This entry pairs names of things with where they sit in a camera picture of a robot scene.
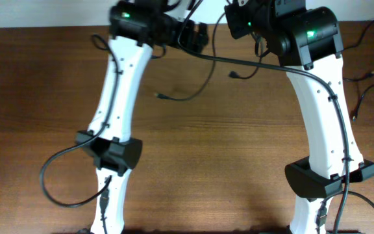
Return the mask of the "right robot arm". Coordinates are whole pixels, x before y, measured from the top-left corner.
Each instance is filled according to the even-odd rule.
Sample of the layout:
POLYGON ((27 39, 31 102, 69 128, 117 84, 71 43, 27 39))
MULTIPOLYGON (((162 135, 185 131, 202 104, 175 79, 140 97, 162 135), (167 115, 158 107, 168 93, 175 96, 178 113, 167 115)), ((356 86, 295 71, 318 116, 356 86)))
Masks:
POLYGON ((299 101, 309 155, 285 167, 296 195, 287 232, 324 233, 332 198, 374 176, 374 162, 363 158, 351 129, 337 17, 304 1, 233 1, 225 15, 233 38, 255 33, 266 40, 299 101))

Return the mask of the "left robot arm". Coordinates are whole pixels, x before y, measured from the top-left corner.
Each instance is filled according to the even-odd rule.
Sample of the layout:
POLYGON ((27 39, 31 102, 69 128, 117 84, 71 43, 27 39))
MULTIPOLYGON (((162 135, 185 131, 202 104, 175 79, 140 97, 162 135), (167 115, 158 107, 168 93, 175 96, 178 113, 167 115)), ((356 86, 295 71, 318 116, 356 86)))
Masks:
POLYGON ((131 122, 140 81, 154 46, 177 45, 193 1, 119 1, 110 9, 110 53, 97 112, 76 142, 93 158, 99 191, 92 225, 82 233, 121 233, 127 183, 142 141, 131 122))

